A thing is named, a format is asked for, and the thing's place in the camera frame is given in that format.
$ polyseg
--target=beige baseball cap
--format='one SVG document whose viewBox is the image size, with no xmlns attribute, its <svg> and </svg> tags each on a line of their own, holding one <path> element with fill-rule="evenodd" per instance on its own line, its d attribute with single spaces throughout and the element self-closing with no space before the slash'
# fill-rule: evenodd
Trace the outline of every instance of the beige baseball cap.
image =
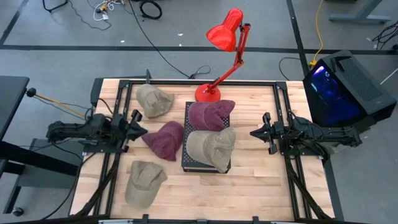
<svg viewBox="0 0 398 224">
<path fill-rule="evenodd" d="M 192 159 L 213 166 L 218 172 L 224 173 L 231 160 L 235 136 L 232 127 L 220 132 L 194 131 L 187 139 L 187 153 Z"/>
<path fill-rule="evenodd" d="M 137 90 L 137 101 L 147 118 L 155 118 L 169 112 L 173 100 L 174 94 L 167 94 L 150 84 L 143 84 Z"/>
<path fill-rule="evenodd" d="M 144 161 L 134 161 L 126 187 L 126 202 L 134 208 L 148 208 L 155 200 L 157 192 L 167 176 L 163 167 Z"/>
</svg>

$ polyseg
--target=black computer case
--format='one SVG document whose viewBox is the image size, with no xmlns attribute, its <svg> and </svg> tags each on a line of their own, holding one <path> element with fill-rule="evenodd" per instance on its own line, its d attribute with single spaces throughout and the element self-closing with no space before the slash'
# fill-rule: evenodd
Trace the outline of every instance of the black computer case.
<svg viewBox="0 0 398 224">
<path fill-rule="evenodd" d="M 312 121 L 320 126 L 362 132 L 389 118 L 397 103 L 348 50 L 320 59 L 303 84 Z"/>
</svg>

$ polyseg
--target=black perforated box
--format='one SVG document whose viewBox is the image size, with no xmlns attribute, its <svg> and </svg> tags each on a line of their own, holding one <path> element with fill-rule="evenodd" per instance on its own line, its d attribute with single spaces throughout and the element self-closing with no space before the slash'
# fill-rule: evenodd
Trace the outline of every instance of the black perforated box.
<svg viewBox="0 0 398 224">
<path fill-rule="evenodd" d="M 188 121 L 188 110 L 191 104 L 194 102 L 186 102 L 185 104 L 185 120 L 184 120 L 184 139 L 182 144 L 182 159 L 181 166 L 185 172 L 210 172 L 210 173 L 219 173 L 213 166 L 209 166 L 198 162 L 192 159 L 187 153 L 187 139 L 189 134 L 193 131 L 198 131 L 197 128 L 193 127 Z M 227 118 L 223 118 L 224 126 L 229 127 L 229 116 Z M 231 168 L 231 161 L 229 161 L 228 169 L 224 173 L 228 173 Z"/>
</svg>

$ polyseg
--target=lamp base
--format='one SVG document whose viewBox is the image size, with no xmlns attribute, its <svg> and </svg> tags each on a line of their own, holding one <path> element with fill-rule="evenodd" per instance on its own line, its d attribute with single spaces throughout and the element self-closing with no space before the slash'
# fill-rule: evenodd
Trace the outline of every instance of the lamp base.
<svg viewBox="0 0 398 224">
<path fill-rule="evenodd" d="M 197 102 L 217 102 L 221 99 L 221 92 L 217 87 L 213 89 L 213 93 L 205 92 L 208 85 L 209 84 L 203 84 L 197 88 L 195 92 L 195 99 Z"/>
</svg>

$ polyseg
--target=white cable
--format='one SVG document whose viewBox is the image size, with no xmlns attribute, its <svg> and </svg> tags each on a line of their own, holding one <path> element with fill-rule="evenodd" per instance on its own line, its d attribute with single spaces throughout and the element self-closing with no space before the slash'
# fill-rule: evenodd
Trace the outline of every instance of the white cable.
<svg viewBox="0 0 398 224">
<path fill-rule="evenodd" d="M 95 20 L 95 21 L 102 21 L 102 20 L 104 20 L 104 17 L 102 17 L 101 19 L 96 19 L 95 18 L 95 14 L 96 14 L 96 11 L 97 11 L 97 8 L 98 8 L 98 6 L 102 6 L 103 4 L 107 4 L 107 7 L 108 7 L 108 9 L 110 10 L 110 11 L 113 11 L 113 9 L 114 9 L 114 4 L 122 4 L 121 2 L 116 2 L 116 1 L 110 1 L 110 2 L 108 2 L 108 1 L 103 1 L 103 2 L 101 2 L 101 3 L 99 3 L 99 4 L 97 4 L 97 6 L 95 6 L 95 8 L 94 8 L 94 13 L 93 13 L 93 19 Z"/>
<path fill-rule="evenodd" d="M 398 71 L 398 68 L 395 69 L 387 78 L 385 78 L 382 82 L 380 82 L 380 85 L 382 85 L 385 81 L 387 81 L 387 79 L 389 79 L 393 74 L 396 73 L 396 71 Z"/>
<path fill-rule="evenodd" d="M 110 11 L 113 11 L 113 9 L 114 9 L 113 4 L 121 4 L 121 3 L 120 3 L 120 2 L 116 2 L 116 1 L 110 1 L 110 2 L 108 2 L 108 9 L 109 9 Z"/>
<path fill-rule="evenodd" d="M 106 3 L 106 1 L 103 1 L 102 3 L 99 3 L 99 4 L 97 4 L 97 6 L 95 6 L 95 8 L 94 8 L 94 13 L 93 13 L 93 18 L 94 18 L 95 21 L 102 21 L 102 20 L 104 20 L 104 17 L 102 17 L 101 19 L 95 19 L 95 14 L 96 14 L 96 11 L 97 11 L 98 6 L 100 6 L 100 5 L 104 4 L 104 3 Z"/>
</svg>

